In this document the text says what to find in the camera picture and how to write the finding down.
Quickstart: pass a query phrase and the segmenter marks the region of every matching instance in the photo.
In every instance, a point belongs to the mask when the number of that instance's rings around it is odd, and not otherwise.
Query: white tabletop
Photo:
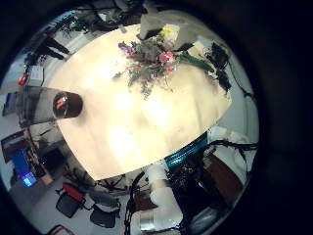
[[[95,180],[156,162],[205,133],[231,98],[195,66],[181,63],[168,78],[173,92],[155,86],[144,100],[140,84],[127,86],[128,59],[117,43],[137,41],[139,25],[108,32],[76,52],[48,85],[79,94],[79,117],[58,125],[70,149]]]

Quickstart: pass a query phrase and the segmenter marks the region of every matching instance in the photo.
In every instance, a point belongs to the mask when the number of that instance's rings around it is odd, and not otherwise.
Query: chair
[[[119,217],[119,212],[120,208],[115,211],[106,212],[95,204],[90,214],[90,221],[101,227],[113,228],[115,227],[115,218]]]
[[[61,224],[58,224],[51,228],[49,232],[46,235],[57,235],[57,234],[68,234],[68,235],[74,235],[72,231],[70,231],[68,228],[62,226]]]
[[[60,195],[62,191],[65,191],[59,198],[56,209],[65,216],[72,218],[78,209],[83,209],[86,200],[83,194],[73,185],[69,183],[63,183],[63,187],[56,192]]]
[[[89,190],[88,195],[95,202],[95,204],[100,204],[102,206],[111,208],[120,208],[119,200],[111,196],[109,193]]]

